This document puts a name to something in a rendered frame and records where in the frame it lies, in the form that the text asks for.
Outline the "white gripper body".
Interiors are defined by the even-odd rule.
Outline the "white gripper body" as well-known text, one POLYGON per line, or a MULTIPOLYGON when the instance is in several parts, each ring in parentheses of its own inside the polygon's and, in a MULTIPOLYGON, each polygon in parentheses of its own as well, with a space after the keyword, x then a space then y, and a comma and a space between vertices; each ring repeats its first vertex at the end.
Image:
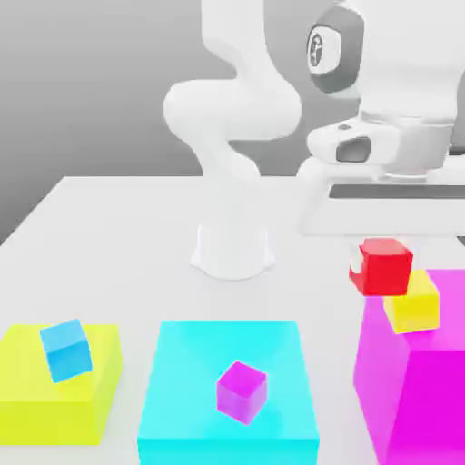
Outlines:
POLYGON ((425 177, 306 161, 299 229, 307 236, 465 236, 465 156, 425 177))

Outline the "small blue cube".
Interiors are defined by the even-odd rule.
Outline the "small blue cube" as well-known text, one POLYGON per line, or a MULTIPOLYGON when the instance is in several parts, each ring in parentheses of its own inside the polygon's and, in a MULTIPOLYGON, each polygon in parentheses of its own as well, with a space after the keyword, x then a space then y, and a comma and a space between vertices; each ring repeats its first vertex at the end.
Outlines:
POLYGON ((53 383, 93 369, 89 341, 78 319, 46 327, 39 335, 53 383))

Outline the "small red cube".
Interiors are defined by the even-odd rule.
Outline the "small red cube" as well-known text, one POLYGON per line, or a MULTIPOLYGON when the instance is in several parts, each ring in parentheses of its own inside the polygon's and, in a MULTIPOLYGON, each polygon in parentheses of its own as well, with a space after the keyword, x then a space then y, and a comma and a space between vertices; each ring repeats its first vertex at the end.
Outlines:
POLYGON ((349 270, 349 277, 364 296, 396 296, 407 291, 412 252, 399 240, 389 237, 366 238, 359 244, 363 253, 360 274, 349 270))

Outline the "small magenta cube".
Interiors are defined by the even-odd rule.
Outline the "small magenta cube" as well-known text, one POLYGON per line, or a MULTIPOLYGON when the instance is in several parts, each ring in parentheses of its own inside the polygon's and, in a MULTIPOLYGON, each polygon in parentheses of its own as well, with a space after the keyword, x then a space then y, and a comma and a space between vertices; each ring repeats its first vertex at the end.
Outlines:
POLYGON ((216 382, 216 409, 250 425, 268 397, 268 376, 241 361, 234 361, 216 382))

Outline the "small yellow cube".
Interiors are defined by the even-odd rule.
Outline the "small yellow cube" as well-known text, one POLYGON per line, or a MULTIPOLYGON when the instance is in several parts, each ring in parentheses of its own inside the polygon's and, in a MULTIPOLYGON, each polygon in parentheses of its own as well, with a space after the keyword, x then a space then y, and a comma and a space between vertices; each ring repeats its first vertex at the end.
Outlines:
POLYGON ((413 270, 406 293, 384 297, 383 309, 396 334, 440 327, 440 293, 425 270, 413 270))

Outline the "large yellow box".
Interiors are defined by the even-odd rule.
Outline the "large yellow box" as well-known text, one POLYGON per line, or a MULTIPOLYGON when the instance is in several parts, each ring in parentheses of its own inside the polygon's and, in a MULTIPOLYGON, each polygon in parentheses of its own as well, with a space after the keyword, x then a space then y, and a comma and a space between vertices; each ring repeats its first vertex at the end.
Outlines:
POLYGON ((97 445, 123 356, 115 324, 86 324, 93 369, 54 383, 36 324, 14 324, 0 340, 0 445, 97 445))

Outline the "large cyan box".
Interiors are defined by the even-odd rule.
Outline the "large cyan box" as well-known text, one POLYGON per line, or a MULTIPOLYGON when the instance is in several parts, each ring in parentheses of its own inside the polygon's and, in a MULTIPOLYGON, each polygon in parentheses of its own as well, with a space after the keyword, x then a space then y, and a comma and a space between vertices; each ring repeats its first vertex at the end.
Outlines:
POLYGON ((294 321, 165 321, 137 435, 140 465, 317 465, 320 436, 294 321), (216 409, 241 361, 268 376, 250 425, 216 409))

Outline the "large magenta box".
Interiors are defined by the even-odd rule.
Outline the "large magenta box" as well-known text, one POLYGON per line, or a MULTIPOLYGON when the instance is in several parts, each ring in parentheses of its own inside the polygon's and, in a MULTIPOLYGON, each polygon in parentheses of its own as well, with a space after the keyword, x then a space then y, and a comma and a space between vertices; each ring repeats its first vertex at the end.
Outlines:
POLYGON ((394 333, 365 301, 354 387, 378 465, 465 465, 465 270, 431 270, 440 327, 394 333))

